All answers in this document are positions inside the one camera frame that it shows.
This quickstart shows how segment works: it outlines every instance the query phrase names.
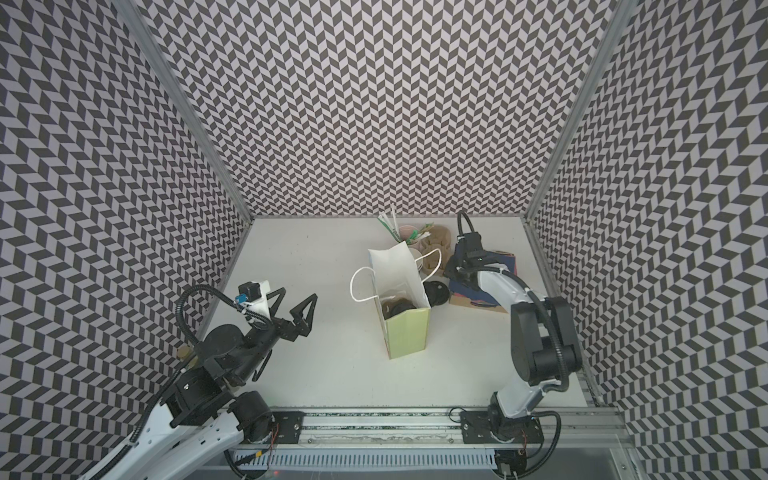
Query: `red wire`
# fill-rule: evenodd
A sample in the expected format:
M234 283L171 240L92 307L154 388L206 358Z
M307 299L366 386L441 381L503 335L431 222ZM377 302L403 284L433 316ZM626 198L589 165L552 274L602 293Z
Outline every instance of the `red wire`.
M273 447L275 445L275 439L277 438L277 434L280 433L280 424L277 424L277 429L275 430L274 435L272 435L272 442L270 442L270 456L266 459L266 469L270 469L270 463L272 462L272 452L274 452Z

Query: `metal profile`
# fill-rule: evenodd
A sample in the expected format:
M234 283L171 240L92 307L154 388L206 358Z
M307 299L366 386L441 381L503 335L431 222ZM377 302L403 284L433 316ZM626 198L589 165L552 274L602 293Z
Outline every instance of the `metal profile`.
M465 449L458 416L449 409L302 409L305 413L297 445L281 445L288 452L312 449ZM617 448L632 446L618 409L557 407L563 421L558 448ZM555 422L541 419L545 445L554 434ZM498 448L497 443L478 444L479 449ZM522 444L506 444L520 448ZM241 445L241 449L253 449Z
M523 214L470 214L472 218L510 218L510 217L523 217ZM368 214L350 214L350 215L253 215L254 220L259 218L268 218L274 220L276 218L289 218L294 220L296 218L377 218L378 215ZM400 218L452 218L455 220L456 214L397 214Z
M636 449L631 447L611 449L611 458L619 480L648 480Z
M544 252L541 242L538 241L536 229L529 221L523 220L523 231L528 238L528 244L531 245L533 258L536 260L536 266L538 266L539 273L541 273L541 280L544 281L544 288L547 290L547 295L561 296L562 291L560 290L557 280L555 280L554 272L547 260L547 254Z
M147 24L144 23L144 19L141 13L138 11L138 7L134 3L134 0L112 0L112 5L120 14L121 19L125 22L128 30L133 34L136 39L136 43L139 45L141 53L147 59L147 63L150 65L152 72L157 76L160 84L168 93L170 101L174 104L181 116L181 119L189 128L192 137L194 137L197 144L200 146L200 150L203 153L203 159L208 163L211 170L214 171L216 177L221 182L221 186L225 192L229 195L230 199L243 216L245 220L252 220L250 209L248 208L243 196L240 194L240 190L232 180L229 171L224 166L224 162L221 160L219 153L214 147L214 143L210 140L208 133L203 127L203 123L197 117L192 105L189 102L189 98L181 90L179 81L176 75L170 69L165 55L160 50L160 47L154 40L153 35L150 33Z
M571 141L573 141L573 137L576 135L576 130L581 124L581 120L584 118L587 106L589 106L594 93L598 89L600 80L603 78L603 73L605 73L605 69L611 62L614 49L619 45L624 29L627 27L632 12L634 12L636 7L637 0L618 0L614 14L608 22L608 28L605 31L605 35L598 45L598 51L587 70L587 76L584 78L584 83L576 94L576 100L574 101L571 113L565 121L563 131L560 134L557 143L554 145L552 155L547 161L547 166L544 169L544 173L541 175L541 180L536 186L533 198L531 198L531 203L525 211L525 218L532 219L535 217L538 209L541 208L541 205L544 203L544 199L549 192L552 181L563 163L565 153L568 151L568 147L571 146Z

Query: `white table surface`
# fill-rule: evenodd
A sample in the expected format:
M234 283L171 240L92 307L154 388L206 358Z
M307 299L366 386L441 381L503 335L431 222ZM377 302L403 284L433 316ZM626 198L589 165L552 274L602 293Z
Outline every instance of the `white table surface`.
M455 218L398 219L428 222L457 233ZM473 218L486 250L517 257L518 275L545 292L528 239L517 217ZM373 301L349 298L349 278L368 264L367 249L385 250L392 238L373 218L257 219L224 292L235 297L249 280L269 280L287 290L278 317L312 293L319 299L313 330L296 342L280 340L257 389L273 407L486 406L491 394L516 376L510 357L507 313L441 305L432 309L425 350L387 356ZM356 295L370 295L361 274ZM207 331L243 317L219 303ZM550 392L541 406L585 407L575 374L571 388Z

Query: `black cable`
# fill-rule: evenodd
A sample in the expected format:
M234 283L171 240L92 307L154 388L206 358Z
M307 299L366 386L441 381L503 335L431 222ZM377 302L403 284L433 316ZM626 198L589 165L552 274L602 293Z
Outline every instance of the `black cable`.
M469 225L469 231L474 232L475 228L472 226L472 221L469 219L469 215L465 211L458 212L458 215L456 215L456 221L458 223L458 235L464 235L464 229L462 229L462 217L464 217L464 220L466 220L467 225Z
M184 305L187 303L187 300L190 296L192 296L193 293L196 292L208 292L215 295L219 300L226 303L228 306L231 306L238 312L242 313L246 317L246 321L253 327L257 329L267 329L270 326L273 325L273 321L271 318L262 315L261 313L257 312L250 312L249 310L246 310L244 307L238 305L234 302L230 297L224 295L219 290L213 288L210 285L193 285L186 289L181 296L179 297L179 300L176 302L176 324L179 326L179 329L184 334L184 338L186 339L187 343L189 343L192 346L196 346L198 343L200 343L200 340L197 339L195 334L192 332L192 329L190 328L189 324L187 324L187 320L184 318ZM261 326L258 322L252 321L252 319L258 320L258 322L263 323L263 326Z
M237 462L235 462L235 465L237 465L239 467L239 466L241 466L244 463L251 462L252 460L256 459L257 457L260 457L261 455L264 455L269 450L270 450L269 448L261 449L261 450L259 450L256 453L252 453L250 455L246 455L243 458L241 458L240 460L238 460Z
M450 420L451 422L454 422L454 423L461 423L462 422L461 420L454 420L454 419L451 418L451 415L453 415L453 411L454 410L461 410L462 412L466 412L467 409L465 409L463 407L453 407L452 409L450 409L448 411L448 420Z
M179 378L179 375L181 375L181 370L192 360L192 355L189 356L186 360L184 360L174 371L174 373L170 376L170 378L163 384L163 386L160 387L160 391L152 395L149 400L147 401L147 405L144 407L144 411L141 413L141 417L139 417L139 421L134 427L134 431L131 433L131 436L128 437L128 445L123 445L123 448L120 449L117 455L112 457L112 459L107 462L104 467L101 468L98 472L94 474L94 476L91 477L91 480L99 480L100 478L104 477L107 473L109 473L110 470L112 470L119 462L120 460L125 457L128 452L133 448L136 441L139 439L139 435L141 434L141 431L144 430L144 427L147 426L147 422L149 421L149 415L152 413L152 409L157 405L157 402L160 400L160 397L163 395L163 392L168 390L168 388L174 384L174 382Z
M544 448L544 442L538 444L538 448L536 449L536 451L531 453L530 455L528 455L528 453L526 452L525 458L534 458L536 455L538 455L538 453L541 451L542 448Z
M547 410L545 412L534 412L533 415L531 415L531 417L534 418L534 419L540 419L541 417L554 417L555 421L556 421L556 426L554 428L554 436L552 437L552 443L549 444L549 448L547 449L547 453L544 454L544 457L541 458L539 463L537 463L536 465L532 466L531 468L529 468L525 472L522 472L520 475L518 475L518 478L527 477L531 473L536 472L537 470L539 470L544 465L544 463L547 462L547 460L549 460L549 458L554 453L554 447L556 447L557 444L558 444L558 440L560 439L560 430L563 427L563 421L560 418L560 414L557 413L555 410Z
M238 478L244 478L245 480L256 480L257 478L261 478L266 473L266 470L256 470L253 475L250 473L245 473L240 468L238 468L237 463L235 463L234 458L232 458L232 454L229 450L224 450L224 459L227 460L227 464L230 466L230 470L237 475Z
M554 349L554 357L558 361L558 370L560 372L560 385L554 385L551 383L548 383L547 385L544 385L541 387L541 390L543 392L565 392L568 390L568 387L571 383L570 379L568 378L568 368L565 365L565 357L563 355L563 344L560 342L560 336L558 335L558 330L554 326L554 322L552 321L552 317L549 316L549 312L547 312L547 309L544 308L544 305L541 303L541 301L538 299L538 296L536 296L535 293L533 293L533 290L527 289L526 293L528 296L533 300L533 304L536 305L536 308L539 312L541 312L542 317L544 317L544 327L546 327L547 331L549 332L549 337L552 341L552 348Z
M253 382L256 382L259 378L261 378L261 374L264 373L264 369L266 368L266 365L270 361L271 358L272 358L272 350L270 350L270 352L267 353L266 358L261 363L261 368L256 373L256 375L253 376L253 380L252 380Z

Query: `yellow-green paper bag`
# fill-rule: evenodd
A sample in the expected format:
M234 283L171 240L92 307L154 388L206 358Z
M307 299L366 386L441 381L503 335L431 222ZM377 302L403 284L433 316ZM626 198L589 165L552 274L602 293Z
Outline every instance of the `yellow-green paper bag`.
M419 276L419 270L416 268L416 262L435 252L440 256L438 266L422 280ZM352 296L353 300L356 302L375 300L376 312L379 315L379 321L384 332L384 342L390 359L419 352L426 348L430 307L422 284L435 274L442 263L440 249L436 248L427 255L414 260L406 242L400 242L389 250L368 250L371 266L358 269L349 281L349 295ZM357 299L352 292L352 285L355 276L363 270L373 272L373 289L376 295ZM405 297L411 300L416 308L384 320L381 306L382 296L395 291L404 292Z

